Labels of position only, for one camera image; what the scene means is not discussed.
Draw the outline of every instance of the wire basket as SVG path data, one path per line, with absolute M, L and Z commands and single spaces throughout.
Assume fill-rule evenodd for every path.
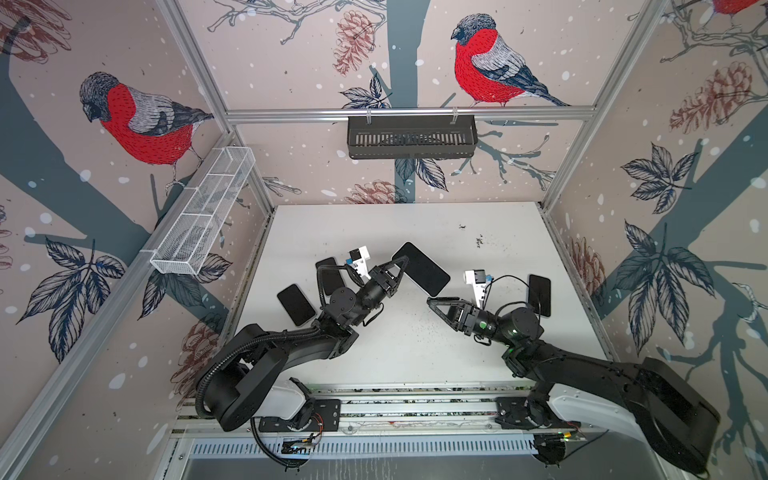
M 150 262 L 160 273 L 197 275 L 255 164 L 248 147 L 225 147 L 195 187 Z
M 350 117 L 349 157 L 469 158 L 475 154 L 478 132 L 473 115 Z

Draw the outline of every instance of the white tabletop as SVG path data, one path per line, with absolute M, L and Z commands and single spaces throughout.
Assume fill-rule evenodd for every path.
M 296 327 L 276 295 L 299 285 L 319 309 L 315 262 L 363 245 L 369 268 L 389 261 L 413 242 L 451 276 L 440 296 L 473 301 L 465 270 L 484 269 L 493 277 L 528 274 L 552 281 L 552 316 L 542 318 L 543 340 L 562 349 L 604 359 L 584 309 L 534 203 L 287 205 L 277 209 L 237 329 L 258 323 L 265 330 Z M 346 278 L 347 286 L 357 287 Z M 526 300 L 527 289 L 514 279 L 494 284 L 492 312 L 504 303 Z M 466 386 L 514 382 L 501 359 L 504 346 L 481 346 L 448 327 L 426 305 L 426 294 L 404 278 L 385 311 L 363 328 L 344 355 L 288 369 L 306 384 L 346 388 L 381 385 Z

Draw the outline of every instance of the bird head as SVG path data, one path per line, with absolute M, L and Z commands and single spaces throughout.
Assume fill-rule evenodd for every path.
M 109 113 L 107 95 L 112 88 L 119 84 L 120 82 L 115 77 L 103 71 L 97 71 L 85 79 L 80 86 L 80 102 L 83 104 L 83 112 L 88 121 L 97 118 L 101 121 L 112 119 L 112 115 Z
M 467 15 L 456 25 L 456 29 L 451 35 L 452 40 L 458 41 L 462 46 L 466 46 L 467 42 L 475 35 L 475 33 L 489 28 L 491 30 L 496 29 L 496 22 L 493 21 L 490 15 L 485 13 L 475 13 L 473 15 Z

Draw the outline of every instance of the black smartphone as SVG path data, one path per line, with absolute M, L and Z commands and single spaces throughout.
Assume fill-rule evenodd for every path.
M 299 286 L 295 283 L 277 294 L 277 299 L 283 304 L 288 316 L 296 326 L 302 326 L 315 316 L 315 307 L 306 299 Z
M 406 266 L 406 275 L 411 277 L 416 285 L 427 292 L 429 296 L 438 296 L 440 291 L 451 281 L 451 276 L 445 270 L 440 268 L 437 263 L 427 257 L 421 250 L 416 248 L 413 243 L 406 242 L 405 245 L 392 255 L 394 260 L 397 257 L 405 255 L 408 257 L 408 266 Z
M 315 263 L 315 269 L 320 265 L 336 265 L 336 258 L 328 257 Z M 330 296 L 336 289 L 346 286 L 341 276 L 341 270 L 324 270 L 320 275 L 323 279 L 323 292 L 327 296 Z
M 552 281 L 539 275 L 528 275 L 528 303 L 541 316 L 552 314 Z

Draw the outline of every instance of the black metal basket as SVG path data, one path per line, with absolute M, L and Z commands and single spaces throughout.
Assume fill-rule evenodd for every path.
M 469 158 L 475 154 L 478 131 L 474 115 L 350 117 L 346 144 L 349 157 Z

